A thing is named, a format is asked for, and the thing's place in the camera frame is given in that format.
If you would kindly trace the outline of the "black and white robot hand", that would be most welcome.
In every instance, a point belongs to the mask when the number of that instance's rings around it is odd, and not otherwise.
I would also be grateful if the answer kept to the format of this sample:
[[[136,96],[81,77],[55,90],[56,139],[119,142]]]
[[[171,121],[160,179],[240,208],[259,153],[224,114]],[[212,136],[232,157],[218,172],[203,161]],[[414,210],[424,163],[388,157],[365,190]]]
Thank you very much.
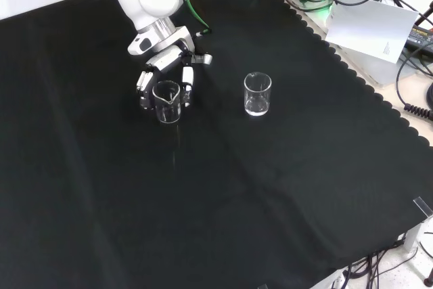
[[[168,46],[160,53],[148,60],[137,81],[136,90],[139,96],[139,104],[144,110],[151,110],[154,107],[153,86],[160,80],[163,74],[181,64],[181,103],[185,106],[191,104],[191,95],[194,84],[194,64],[210,65],[212,56],[209,53],[196,54],[188,49],[182,41],[177,41]]]

